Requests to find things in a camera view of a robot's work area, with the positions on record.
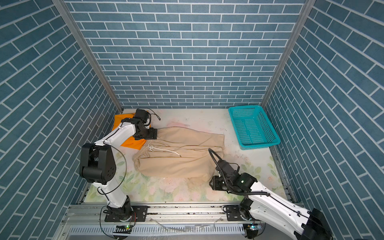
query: beige pants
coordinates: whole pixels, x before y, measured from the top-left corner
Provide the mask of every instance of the beige pants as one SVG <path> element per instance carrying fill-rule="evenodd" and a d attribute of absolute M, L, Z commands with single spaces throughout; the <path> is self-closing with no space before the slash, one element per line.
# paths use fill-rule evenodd
<path fill-rule="evenodd" d="M 208 148 L 223 157 L 224 135 L 168 127 L 159 129 L 157 139 L 147 140 L 132 160 L 136 170 L 146 176 L 187 178 L 192 187 L 208 182 L 215 172 Z"/>

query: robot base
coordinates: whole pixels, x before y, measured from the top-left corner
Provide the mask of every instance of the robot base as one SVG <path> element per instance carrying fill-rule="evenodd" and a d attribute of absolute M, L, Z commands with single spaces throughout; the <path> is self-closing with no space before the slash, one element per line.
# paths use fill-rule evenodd
<path fill-rule="evenodd" d="M 227 215 L 227 221 L 251 221 L 253 218 L 251 216 L 245 217 L 242 215 L 241 207 L 239 205 L 224 205 L 225 214 Z"/>
<path fill-rule="evenodd" d="M 144 222 L 147 217 L 148 206 L 131 206 L 131 201 L 127 200 L 120 208 L 107 207 L 103 212 L 106 214 L 105 222 Z"/>

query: black mounting plate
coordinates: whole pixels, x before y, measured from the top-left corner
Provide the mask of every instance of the black mounting plate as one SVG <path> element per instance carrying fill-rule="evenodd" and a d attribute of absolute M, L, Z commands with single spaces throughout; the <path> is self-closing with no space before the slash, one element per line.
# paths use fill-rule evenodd
<path fill-rule="evenodd" d="M 133 209 L 132 217 L 135 217 L 136 213 L 136 222 L 145 222 L 145 218 L 147 217 L 148 206 L 131 206 Z M 105 222 L 120 222 L 120 218 L 118 215 L 107 214 L 104 219 Z"/>
<path fill-rule="evenodd" d="M 240 215 L 239 205 L 225 205 L 224 208 L 227 215 L 227 221 L 244 221 Z"/>

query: metal rail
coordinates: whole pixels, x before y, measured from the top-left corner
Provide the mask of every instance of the metal rail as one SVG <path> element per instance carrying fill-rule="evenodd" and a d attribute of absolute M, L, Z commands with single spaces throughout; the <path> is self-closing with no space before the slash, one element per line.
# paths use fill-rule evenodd
<path fill-rule="evenodd" d="M 147 217 L 145 222 L 136 222 L 136 226 L 145 228 L 152 225 L 186 225 L 204 226 L 213 228 L 227 227 L 250 223 L 249 221 L 227 221 L 227 215 L 223 210 L 224 205 L 238 202 L 189 202 L 189 203 L 132 203 L 132 205 L 147 205 Z M 99 233 L 99 215 L 104 204 L 76 204 L 70 205 L 61 222 L 54 240 L 65 240 L 74 228 L 94 229 Z M 102 227 L 112 232 L 116 222 L 104 222 L 105 214 L 101 214 Z"/>
<path fill-rule="evenodd" d="M 289 200 L 291 200 L 294 203 L 297 203 L 298 202 L 297 197 L 295 195 L 295 192 L 293 191 L 291 183 L 289 182 L 288 175 L 285 172 L 283 163 L 281 162 L 281 158 L 280 158 L 279 153 L 276 149 L 276 146 L 271 146 L 271 147 L 269 147 L 269 149 L 271 150 L 272 158 L 275 162 L 277 172 L 279 173 L 279 176 L 280 176 L 280 180 L 281 180 L 283 186 L 287 188 L 286 192 L 285 192 L 285 194 L 287 195 L 287 198 L 290 197 L 291 199 L 289 199 Z"/>
<path fill-rule="evenodd" d="M 271 81 L 270 81 L 270 83 L 269 83 L 269 85 L 265 91 L 265 95 L 264 95 L 263 100 L 260 104 L 261 107 L 263 107 L 263 108 L 265 108 L 269 98 L 271 97 L 273 89 L 275 88 L 275 86 L 277 84 L 277 81 L 279 81 L 279 77 L 283 71 L 283 68 L 284 68 L 285 64 L 287 63 L 287 60 L 289 58 L 289 55 L 292 52 L 293 47 L 295 46 L 296 40 L 299 38 L 301 30 L 303 29 L 304 23 L 307 20 L 315 1 L 316 0 L 306 0 L 306 2 L 303 5 L 303 8 L 300 11 L 297 22 L 296 22 L 295 26 L 293 27 L 291 36 L 287 42 L 286 47 L 284 48 L 283 54 L 281 55 L 279 64 L 277 65 L 276 70 L 273 73 Z"/>

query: metal beam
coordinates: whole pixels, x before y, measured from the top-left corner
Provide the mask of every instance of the metal beam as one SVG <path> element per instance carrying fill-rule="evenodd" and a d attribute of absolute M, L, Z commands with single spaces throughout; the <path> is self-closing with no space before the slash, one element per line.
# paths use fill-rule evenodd
<path fill-rule="evenodd" d="M 110 96 L 112 102 L 115 104 L 118 111 L 122 113 L 123 107 L 121 106 L 120 101 L 118 100 L 115 93 L 113 92 L 113 89 L 111 88 L 107 78 L 105 77 L 103 70 L 101 69 L 99 63 L 97 62 L 95 56 L 93 55 L 88 43 L 86 42 L 84 36 L 82 35 L 79 26 L 76 24 L 76 21 L 73 18 L 72 14 L 70 13 L 64 0 L 52 0 L 52 2 L 57 8 L 57 10 L 59 11 L 64 22 L 67 24 L 73 37 L 77 41 L 85 57 L 88 59 L 89 64 L 92 66 L 100 82 L 102 83 L 108 95 Z"/>
<path fill-rule="evenodd" d="M 271 94 L 273 92 L 273 89 L 275 88 L 277 81 L 279 81 L 279 77 L 283 71 L 283 68 L 285 64 L 287 63 L 288 57 L 292 52 L 293 47 L 295 46 L 296 40 L 299 38 L 299 35 L 301 33 L 301 30 L 303 29 L 304 23 L 308 18 L 308 15 L 310 14 L 312 7 L 314 5 L 314 2 L 316 0 L 306 0 L 304 3 L 303 8 L 301 9 L 301 12 L 299 14 L 299 17 L 297 19 L 297 22 L 292 30 L 291 36 L 287 42 L 287 45 L 283 51 L 283 54 L 281 55 L 279 64 L 276 67 L 276 70 L 272 76 L 272 79 L 265 91 L 265 95 L 263 97 L 263 100 L 261 102 L 261 106 L 265 108 L 269 98 L 271 97 Z"/>
<path fill-rule="evenodd" d="M 280 158 L 280 155 L 276 149 L 276 146 L 271 146 L 271 147 L 269 147 L 269 149 L 271 150 L 272 158 L 273 158 L 273 161 L 275 162 L 275 166 L 276 166 L 277 172 L 279 173 L 280 180 L 283 183 L 283 186 L 287 187 L 287 190 L 288 190 L 289 196 L 291 197 L 291 200 L 294 203 L 297 203 L 298 199 L 295 195 L 295 192 L 293 191 L 291 183 L 289 182 L 288 175 L 286 173 L 286 170 L 284 169 L 284 165 L 281 161 L 281 158 Z"/>
<path fill-rule="evenodd" d="M 239 202 L 201 202 L 201 203 L 147 203 L 148 212 L 145 222 L 136 224 L 148 224 L 158 221 L 161 224 L 222 224 L 222 223 L 249 223 L 239 221 L 227 221 L 227 215 L 223 210 L 224 205 L 238 205 Z M 69 225 L 98 224 L 99 215 L 103 204 L 78 204 L 70 205 L 62 223 Z M 113 222 L 103 222 L 103 225 L 114 225 Z"/>

